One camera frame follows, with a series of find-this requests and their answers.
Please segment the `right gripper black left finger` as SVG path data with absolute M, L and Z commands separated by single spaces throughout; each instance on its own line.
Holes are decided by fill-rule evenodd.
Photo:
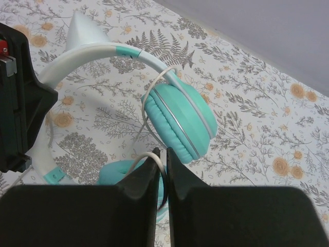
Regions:
M 21 185 L 1 197 L 1 246 L 153 246 L 160 151 L 115 185 Z

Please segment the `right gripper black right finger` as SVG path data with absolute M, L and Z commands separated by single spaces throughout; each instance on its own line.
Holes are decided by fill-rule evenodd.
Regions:
M 171 246 L 326 246 L 309 197 L 289 186 L 210 186 L 167 149 Z

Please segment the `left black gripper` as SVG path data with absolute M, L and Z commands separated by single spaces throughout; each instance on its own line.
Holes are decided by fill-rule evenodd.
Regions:
M 31 62 L 17 67 L 14 39 L 19 33 L 1 24 L 1 172 L 23 171 L 44 117 L 58 93 L 42 84 Z

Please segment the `teal white headphones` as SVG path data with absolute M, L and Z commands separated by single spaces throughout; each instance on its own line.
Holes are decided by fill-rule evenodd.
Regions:
M 110 42 L 107 35 L 89 17 L 75 11 L 69 25 L 65 52 L 50 62 L 38 75 L 38 80 L 55 89 L 67 75 L 78 67 L 98 59 L 124 57 L 138 60 L 150 66 L 159 74 L 142 96 L 143 127 L 164 148 L 172 148 L 179 160 L 187 164 L 203 157 L 209 148 L 210 140 L 217 133 L 217 124 L 211 109 L 200 93 L 191 85 L 183 83 L 177 76 L 177 69 L 168 67 L 149 52 L 127 44 Z M 158 84 L 161 78 L 168 84 Z M 147 120 L 150 120 L 160 139 L 154 134 Z M 42 179 L 51 185 L 73 185 L 75 182 L 55 163 L 48 145 L 46 129 L 41 126 L 36 141 L 29 154 L 32 167 Z M 133 160 L 113 162 L 100 170 L 98 185 L 115 185 L 135 168 L 142 165 L 143 158 L 155 158 L 144 152 Z M 167 209 L 165 192 L 166 172 L 160 158 L 152 161 L 158 165 L 161 178 L 158 196 L 158 215 Z

